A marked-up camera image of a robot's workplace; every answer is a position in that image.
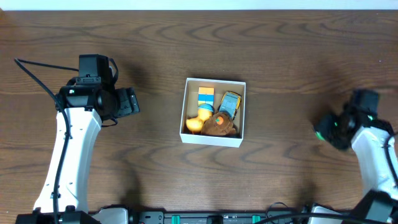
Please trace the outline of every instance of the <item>brown plush toy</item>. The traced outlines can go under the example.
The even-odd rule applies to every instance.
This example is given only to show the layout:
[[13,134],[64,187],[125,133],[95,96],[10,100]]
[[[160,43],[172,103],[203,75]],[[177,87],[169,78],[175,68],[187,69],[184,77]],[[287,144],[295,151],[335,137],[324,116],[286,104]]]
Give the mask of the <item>brown plush toy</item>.
[[200,134],[209,136],[230,136],[236,134],[234,123],[225,113],[218,112],[205,121]]

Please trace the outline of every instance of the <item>toy car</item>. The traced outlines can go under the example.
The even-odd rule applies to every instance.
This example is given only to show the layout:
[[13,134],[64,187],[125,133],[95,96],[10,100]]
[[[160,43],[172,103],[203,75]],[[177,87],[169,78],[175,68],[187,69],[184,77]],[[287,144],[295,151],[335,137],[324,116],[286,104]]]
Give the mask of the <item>toy car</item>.
[[227,91],[221,100],[219,112],[224,112],[228,114],[231,119],[235,119],[236,110],[241,104],[241,99],[242,97],[239,94]]

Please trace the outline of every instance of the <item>toy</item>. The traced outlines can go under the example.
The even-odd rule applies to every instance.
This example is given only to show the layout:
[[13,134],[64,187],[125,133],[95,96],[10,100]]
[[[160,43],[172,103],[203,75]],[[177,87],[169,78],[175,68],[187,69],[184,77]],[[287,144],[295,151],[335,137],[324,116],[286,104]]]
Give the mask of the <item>toy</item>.
[[210,136],[230,136],[236,134],[232,119],[226,113],[218,112],[203,125],[200,134]]
[[226,113],[232,120],[235,119],[236,110],[241,104],[241,96],[227,91],[221,100],[220,112]]
[[214,88],[199,87],[198,106],[204,103],[213,106]]
[[187,128],[193,133],[199,133],[205,121],[213,115],[213,107],[209,104],[202,104],[198,107],[198,116],[196,118],[187,119]]

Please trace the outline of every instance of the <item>wooden surface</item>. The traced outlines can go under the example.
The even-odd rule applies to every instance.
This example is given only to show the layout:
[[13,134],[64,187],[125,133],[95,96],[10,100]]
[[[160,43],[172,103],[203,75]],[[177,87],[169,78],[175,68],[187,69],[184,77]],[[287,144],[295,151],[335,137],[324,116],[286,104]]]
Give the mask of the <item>wooden surface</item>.
[[[0,223],[31,212],[55,140],[53,101],[13,58],[78,67],[90,53],[115,59],[117,87],[134,86],[142,110],[100,132],[91,210],[353,207],[357,159],[319,141],[312,122],[371,88],[398,128],[397,23],[394,11],[0,12]],[[76,75],[29,68],[54,92]],[[240,148],[181,143],[187,77],[247,83]]]

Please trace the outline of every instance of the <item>white box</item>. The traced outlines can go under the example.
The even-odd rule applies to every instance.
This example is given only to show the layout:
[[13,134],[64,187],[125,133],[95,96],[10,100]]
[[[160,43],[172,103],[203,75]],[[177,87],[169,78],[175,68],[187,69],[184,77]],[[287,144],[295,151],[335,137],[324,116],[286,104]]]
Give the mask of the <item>white box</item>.
[[[236,128],[236,137],[216,137],[202,136],[200,134],[190,134],[185,125],[187,118],[198,115],[198,91],[199,87],[214,88],[214,109],[217,110],[221,104],[221,99],[226,91],[233,91],[242,96],[240,107],[233,121]],[[243,141],[244,131],[244,108],[246,104],[246,83],[232,82],[223,80],[209,80],[201,78],[187,78],[185,84],[184,101],[182,104],[182,115],[180,125],[180,136],[184,143],[206,144],[212,146],[239,147]]]

